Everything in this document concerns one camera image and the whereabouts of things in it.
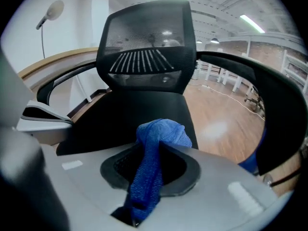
brick wall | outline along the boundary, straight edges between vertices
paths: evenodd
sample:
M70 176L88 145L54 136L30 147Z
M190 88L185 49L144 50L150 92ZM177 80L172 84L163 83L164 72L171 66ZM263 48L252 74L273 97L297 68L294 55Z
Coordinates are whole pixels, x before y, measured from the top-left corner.
M242 53L246 53L247 45L248 45L247 41L221 42L220 44L207 44L205 46L205 50L217 51L218 48L221 48L225 53L230 53L240 56L242 55ZM254 58L280 71L284 50L288 51L288 55L294 56L304 62L307 61L305 55L298 51L275 44L268 44L261 42L251 42L249 57Z

lamp head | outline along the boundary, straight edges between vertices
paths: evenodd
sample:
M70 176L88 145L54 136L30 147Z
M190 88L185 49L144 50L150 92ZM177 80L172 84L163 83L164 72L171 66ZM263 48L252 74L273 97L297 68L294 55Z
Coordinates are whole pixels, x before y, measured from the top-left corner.
M49 6L46 12L46 15L45 15L46 19L51 20L51 21L57 19L62 14L63 9L64 9L64 3L62 0L57 0L53 2Z
M217 38L213 38L213 39L211 40L211 43L214 43L214 44L219 44L219 41L218 41L218 39L217 39Z

chair armrest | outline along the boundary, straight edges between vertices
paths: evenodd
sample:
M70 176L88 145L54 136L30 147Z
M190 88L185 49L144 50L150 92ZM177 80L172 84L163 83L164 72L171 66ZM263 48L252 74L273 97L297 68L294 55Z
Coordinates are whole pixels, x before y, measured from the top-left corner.
M37 101L49 105L49 98L52 90L63 83L64 81L81 74L82 72L88 71L89 69L96 67L96 60L87 60L81 62L69 70L60 73L57 76L53 76L47 83L41 86L37 92Z

blue towel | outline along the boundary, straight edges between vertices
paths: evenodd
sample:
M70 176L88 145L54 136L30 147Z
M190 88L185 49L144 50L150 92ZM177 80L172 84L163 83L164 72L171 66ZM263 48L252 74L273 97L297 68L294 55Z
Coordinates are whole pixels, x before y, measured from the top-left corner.
M184 129L183 125L169 119L154 120L137 128L137 142L143 144L144 157L130 186L134 219L145 220L159 202L159 192L163 186L159 142L191 147L192 142Z

ceiling light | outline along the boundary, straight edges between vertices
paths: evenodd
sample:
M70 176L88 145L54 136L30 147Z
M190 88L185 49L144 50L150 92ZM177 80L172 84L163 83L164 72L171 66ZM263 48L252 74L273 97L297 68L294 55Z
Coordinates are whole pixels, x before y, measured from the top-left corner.
M217 38L212 38L211 43L219 44L219 41Z
M262 28L260 28L260 26L257 24L257 23L255 23L252 19L250 19L248 16L246 16L246 15L241 15L240 16L243 20L245 20L247 23L249 23L250 25L252 25L259 33L265 33L265 31L262 29Z
M163 32L163 34L164 34L164 35L171 35L171 34L172 34L172 32L165 31L165 32Z

